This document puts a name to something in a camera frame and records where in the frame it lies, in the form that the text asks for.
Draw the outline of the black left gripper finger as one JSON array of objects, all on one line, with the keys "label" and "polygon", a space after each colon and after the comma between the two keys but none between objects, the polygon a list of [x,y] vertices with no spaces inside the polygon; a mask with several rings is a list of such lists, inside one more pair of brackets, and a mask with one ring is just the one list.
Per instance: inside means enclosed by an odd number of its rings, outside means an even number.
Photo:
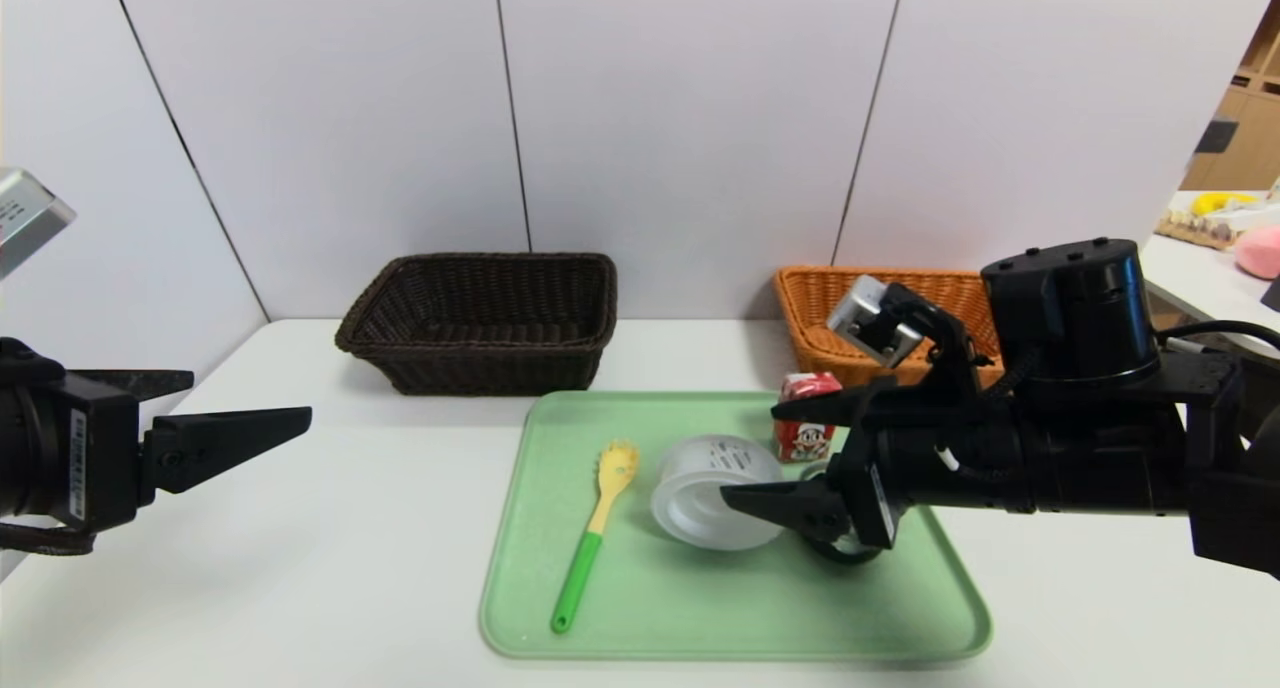
[{"label": "black left gripper finger", "polygon": [[187,370],[72,370],[69,396],[160,398],[188,391],[195,373]]},{"label": "black left gripper finger", "polygon": [[160,416],[146,430],[138,457],[137,506],[159,491],[179,495],[303,436],[311,407]]}]

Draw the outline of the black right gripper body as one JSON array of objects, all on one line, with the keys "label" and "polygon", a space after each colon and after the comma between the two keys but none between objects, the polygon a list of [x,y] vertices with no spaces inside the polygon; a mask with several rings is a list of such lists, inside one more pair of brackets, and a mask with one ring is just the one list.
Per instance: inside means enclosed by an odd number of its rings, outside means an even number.
[{"label": "black right gripper body", "polygon": [[827,483],[863,545],[891,550],[911,506],[1036,510],[1010,387],[961,396],[881,377],[844,398],[850,427]]}]

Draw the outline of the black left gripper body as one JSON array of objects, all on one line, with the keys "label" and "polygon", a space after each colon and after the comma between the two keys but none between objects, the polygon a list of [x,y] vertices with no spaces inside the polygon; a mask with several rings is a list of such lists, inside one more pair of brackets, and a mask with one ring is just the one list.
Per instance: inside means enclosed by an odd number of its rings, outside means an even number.
[{"label": "black left gripper body", "polygon": [[67,373],[3,389],[1,509],[70,529],[110,529],[140,506],[140,405],[123,389]]}]

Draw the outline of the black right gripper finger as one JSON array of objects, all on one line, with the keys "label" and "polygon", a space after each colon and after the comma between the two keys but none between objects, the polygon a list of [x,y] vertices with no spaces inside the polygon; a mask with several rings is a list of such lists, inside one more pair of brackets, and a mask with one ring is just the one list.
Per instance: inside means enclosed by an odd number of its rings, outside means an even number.
[{"label": "black right gripper finger", "polygon": [[776,422],[836,425],[854,427],[865,414],[867,405],[876,396],[876,389],[867,386],[845,387],[823,395],[797,396],[777,402],[771,409]]},{"label": "black right gripper finger", "polygon": [[719,495],[733,512],[794,529],[813,541],[836,541],[852,529],[844,497],[826,480],[722,486]]}]

